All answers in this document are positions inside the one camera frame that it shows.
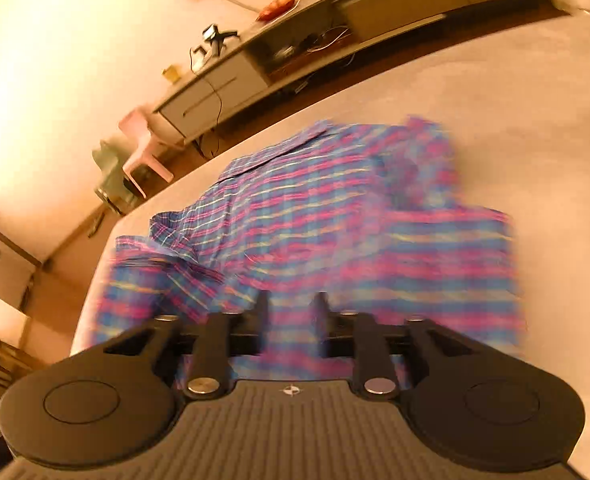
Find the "blue pink plaid shirt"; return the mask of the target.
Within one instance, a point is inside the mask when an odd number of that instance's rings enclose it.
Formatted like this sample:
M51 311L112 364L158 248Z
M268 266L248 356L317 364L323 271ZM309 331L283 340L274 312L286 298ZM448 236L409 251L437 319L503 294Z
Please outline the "blue pink plaid shirt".
M319 124L233 160L192 205L122 236L88 344L163 314L201 323L270 295L266 347L248 379L343 378L320 354L312 300L383 324L431 320L504 352L524 322L508 217L461 202L451 144L435 122Z

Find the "green plastic child chair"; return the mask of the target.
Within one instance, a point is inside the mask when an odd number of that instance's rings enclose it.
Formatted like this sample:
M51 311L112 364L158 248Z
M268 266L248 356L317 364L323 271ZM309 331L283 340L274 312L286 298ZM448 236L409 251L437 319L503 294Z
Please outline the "green plastic child chair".
M105 140L101 140L99 147L92 151L92 158L101 172L94 193L120 217L134 209L141 198L123 170L129 156L120 145Z

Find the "pink plastic child chair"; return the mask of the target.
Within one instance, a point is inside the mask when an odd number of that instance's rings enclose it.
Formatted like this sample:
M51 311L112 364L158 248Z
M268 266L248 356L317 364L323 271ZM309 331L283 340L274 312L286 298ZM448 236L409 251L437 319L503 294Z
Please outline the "pink plastic child chair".
M124 162L123 172L126 178L135 185L135 188L143 198L146 198L141 185L134 177L134 171L140 166L151 169L166 183L173 181L173 173L169 171L155 156L154 152L160 146L173 148L173 145L161 140L150 128L146 114L141 108L135 108L127 114L119 123L118 128L127 138L135 143L135 151Z

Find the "small yellow cup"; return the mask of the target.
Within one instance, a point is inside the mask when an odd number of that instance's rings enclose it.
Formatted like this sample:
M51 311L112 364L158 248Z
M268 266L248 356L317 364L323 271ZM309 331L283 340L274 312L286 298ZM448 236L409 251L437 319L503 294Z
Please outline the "small yellow cup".
M163 70L163 77L171 84L176 84L181 77L181 67L176 64L170 64Z

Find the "black phone stand gadget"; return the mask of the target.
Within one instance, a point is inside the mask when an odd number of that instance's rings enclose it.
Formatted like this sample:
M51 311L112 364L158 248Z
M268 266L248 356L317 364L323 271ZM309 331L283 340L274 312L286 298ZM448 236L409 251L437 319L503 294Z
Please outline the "black phone stand gadget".
M228 39L239 39L240 35L236 30L219 29L216 24L211 24L202 32L203 41L189 50L189 58L192 70L198 70L206 65L212 58L219 58L225 50L225 42Z

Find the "red fruit plate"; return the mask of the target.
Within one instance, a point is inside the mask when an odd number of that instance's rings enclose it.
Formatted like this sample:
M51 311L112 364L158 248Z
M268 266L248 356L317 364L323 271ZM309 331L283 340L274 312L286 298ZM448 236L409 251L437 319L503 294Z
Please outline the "red fruit plate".
M275 18L283 15L293 9L297 0L273 0L261 10L257 16L257 21L268 23Z

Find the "long grey TV cabinet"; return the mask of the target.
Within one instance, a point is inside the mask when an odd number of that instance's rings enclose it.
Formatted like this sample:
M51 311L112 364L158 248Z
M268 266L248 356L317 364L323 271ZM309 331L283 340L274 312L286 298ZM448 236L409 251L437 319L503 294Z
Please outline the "long grey TV cabinet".
M155 105L187 140L317 70L447 14L494 0L301 0L190 70Z

